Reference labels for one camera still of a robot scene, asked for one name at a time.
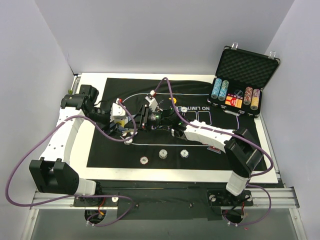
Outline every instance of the card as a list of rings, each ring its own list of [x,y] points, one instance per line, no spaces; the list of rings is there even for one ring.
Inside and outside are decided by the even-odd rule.
[[[214,146],[209,146],[207,149],[212,152],[215,152],[217,154],[221,154],[221,150],[219,148],[214,147]]]
[[[244,98],[235,94],[228,93],[225,99],[225,104],[241,108]]]

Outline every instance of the white wall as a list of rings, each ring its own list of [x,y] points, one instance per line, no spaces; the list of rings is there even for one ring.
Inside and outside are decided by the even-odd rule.
[[[267,52],[281,65],[263,92],[262,113],[281,177],[294,186],[308,239],[319,239],[320,1],[295,0]]]
[[[55,126],[73,75],[33,0],[1,1],[0,32],[0,239],[18,240],[29,209],[6,201],[5,184],[21,156]],[[30,203],[34,193],[26,163],[10,195]]]
[[[294,0],[35,0],[75,73],[214,74],[263,54]]]

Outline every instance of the black poker table mat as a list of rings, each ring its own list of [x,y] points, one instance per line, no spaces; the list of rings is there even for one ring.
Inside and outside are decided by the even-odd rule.
[[[102,96],[104,102],[101,103],[101,108],[110,108],[111,103],[120,98],[124,100],[123,104],[131,114],[136,114],[142,104],[147,102],[145,94],[155,89],[158,83],[158,80],[149,79],[108,78]],[[234,115],[206,104],[208,93],[212,87],[211,84],[192,80],[173,80],[170,83],[173,95],[176,98],[176,106],[188,107],[188,118],[195,118],[200,122],[206,122],[222,129],[237,129],[237,119]],[[161,93],[156,95],[158,103],[170,97],[166,82],[159,88],[158,93]],[[253,118],[240,116],[239,125],[247,128],[256,139],[256,143],[260,145]],[[224,152],[217,153],[208,150],[206,146],[202,146],[199,142],[175,138],[171,136],[170,132],[165,130],[153,130],[149,132],[141,130],[134,137],[133,143],[143,145],[125,145],[124,143],[114,142],[103,137],[95,129],[87,167],[231,170]],[[159,158],[159,151],[161,149],[167,150],[168,156],[166,159]],[[180,156],[180,152],[183,149],[189,152],[188,158]],[[148,158],[148,163],[145,165],[140,163],[140,158],[143,156]],[[264,161],[261,161],[255,170],[263,171],[265,169],[267,169],[266,164]]]

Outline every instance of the white poker chip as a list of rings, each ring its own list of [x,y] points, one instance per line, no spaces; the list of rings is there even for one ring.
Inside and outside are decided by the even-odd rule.
[[[146,156],[143,156],[140,158],[140,163],[145,165],[149,162],[148,158]]]
[[[181,112],[182,113],[188,112],[188,108],[186,106],[181,107]]]
[[[184,159],[186,159],[187,157],[189,157],[189,152],[185,149],[183,149],[181,152],[180,152],[180,156]]]
[[[130,144],[132,144],[133,141],[134,141],[134,140],[131,138],[131,139],[125,141],[124,144],[125,144],[125,145],[130,145]]]
[[[159,157],[160,157],[161,159],[166,159],[167,156],[168,156],[167,150],[161,149],[161,150],[159,151]]]

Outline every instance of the white table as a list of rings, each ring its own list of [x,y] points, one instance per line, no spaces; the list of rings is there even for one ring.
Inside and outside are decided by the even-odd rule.
[[[135,73],[83,73],[79,85],[87,84],[99,90],[96,102],[103,96],[107,78],[119,79],[151,79],[161,80],[167,77],[170,81],[194,80],[212,83],[214,75],[177,75],[177,74],[135,74]],[[266,133],[260,117],[255,118],[256,130],[261,147],[270,154]],[[188,169],[132,169],[132,168],[101,168],[87,167],[91,143],[95,127],[88,121],[84,121],[76,136],[71,156],[70,166],[81,178],[91,180],[119,180],[119,181],[161,181],[161,182],[210,182],[226,183],[231,175],[230,170],[188,170]],[[270,162],[264,156],[267,168]],[[267,174],[255,176],[251,183],[278,183],[275,168]]]

